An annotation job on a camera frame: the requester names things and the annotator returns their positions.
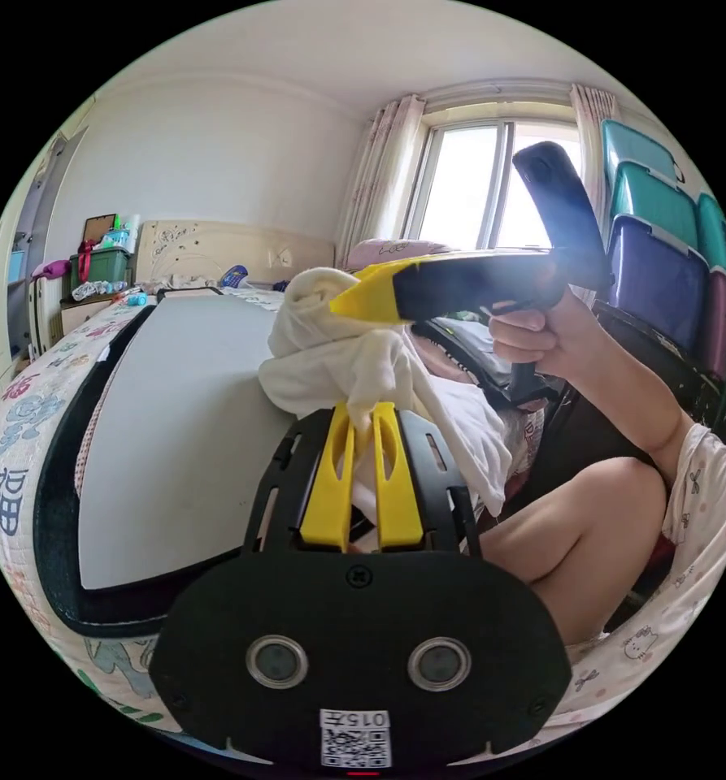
qr code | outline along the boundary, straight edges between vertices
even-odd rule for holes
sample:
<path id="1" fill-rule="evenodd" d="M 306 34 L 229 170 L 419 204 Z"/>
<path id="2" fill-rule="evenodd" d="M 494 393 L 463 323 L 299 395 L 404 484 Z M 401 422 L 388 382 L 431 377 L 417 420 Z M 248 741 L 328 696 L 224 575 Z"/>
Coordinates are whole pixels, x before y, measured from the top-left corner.
<path id="1" fill-rule="evenodd" d="M 389 730 L 322 729 L 322 764 L 345 769 L 391 766 Z"/>

white headboard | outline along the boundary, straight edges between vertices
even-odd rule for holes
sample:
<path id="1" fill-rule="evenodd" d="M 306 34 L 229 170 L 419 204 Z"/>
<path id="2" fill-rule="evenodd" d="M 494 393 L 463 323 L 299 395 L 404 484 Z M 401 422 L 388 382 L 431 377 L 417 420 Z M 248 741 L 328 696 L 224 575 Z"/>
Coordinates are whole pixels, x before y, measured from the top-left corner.
<path id="1" fill-rule="evenodd" d="M 253 282 L 275 283 L 300 271 L 333 265 L 329 241 L 269 227 L 160 219 L 141 225 L 134 281 L 160 280 L 172 274 L 220 279 L 236 265 Z"/>

shorts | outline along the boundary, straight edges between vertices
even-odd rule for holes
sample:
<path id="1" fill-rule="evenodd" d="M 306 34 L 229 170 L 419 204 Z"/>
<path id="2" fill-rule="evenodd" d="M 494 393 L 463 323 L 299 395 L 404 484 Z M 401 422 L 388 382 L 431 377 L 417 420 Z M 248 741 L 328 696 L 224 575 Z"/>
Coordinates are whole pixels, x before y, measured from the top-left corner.
<path id="1" fill-rule="evenodd" d="M 591 650 L 598 647 L 606 637 L 607 633 L 602 631 L 598 636 L 594 636 L 592 639 L 587 639 L 585 642 L 579 642 L 577 644 L 569 644 L 566 646 L 566 654 L 568 660 L 572 666 L 576 666 Z"/>

window frame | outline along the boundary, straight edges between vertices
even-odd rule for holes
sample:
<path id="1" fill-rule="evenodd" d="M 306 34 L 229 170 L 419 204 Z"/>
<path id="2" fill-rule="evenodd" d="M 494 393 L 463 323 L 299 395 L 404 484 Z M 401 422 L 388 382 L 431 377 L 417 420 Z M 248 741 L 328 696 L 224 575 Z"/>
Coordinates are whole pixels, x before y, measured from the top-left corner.
<path id="1" fill-rule="evenodd" d="M 453 130 L 496 128 L 498 132 L 496 135 L 493 170 L 490 172 L 485 211 L 482 216 L 479 235 L 476 239 L 476 247 L 478 249 L 493 248 L 498 242 L 503 212 L 506 209 L 506 195 L 509 191 L 511 159 L 514 155 L 515 128 L 517 124 L 577 129 L 576 121 L 554 116 L 540 117 L 537 115 L 502 115 L 484 119 L 447 122 L 430 127 L 420 156 L 414 187 L 411 191 L 402 237 L 410 240 L 419 239 L 420 237 L 425 212 L 428 208 L 430 190 L 433 186 L 433 179 L 436 175 L 436 168 L 441 155 L 441 144 L 445 134 Z"/>

thigh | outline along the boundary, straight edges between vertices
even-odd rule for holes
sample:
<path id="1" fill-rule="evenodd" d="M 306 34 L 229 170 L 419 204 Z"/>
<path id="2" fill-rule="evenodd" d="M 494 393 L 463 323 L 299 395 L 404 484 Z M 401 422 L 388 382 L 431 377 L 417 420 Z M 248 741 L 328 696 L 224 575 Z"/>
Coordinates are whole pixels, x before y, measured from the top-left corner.
<path id="1" fill-rule="evenodd" d="M 645 569 L 666 489 L 635 459 L 594 464 L 483 535 L 485 557 L 529 583 L 566 644 L 591 639 Z"/>

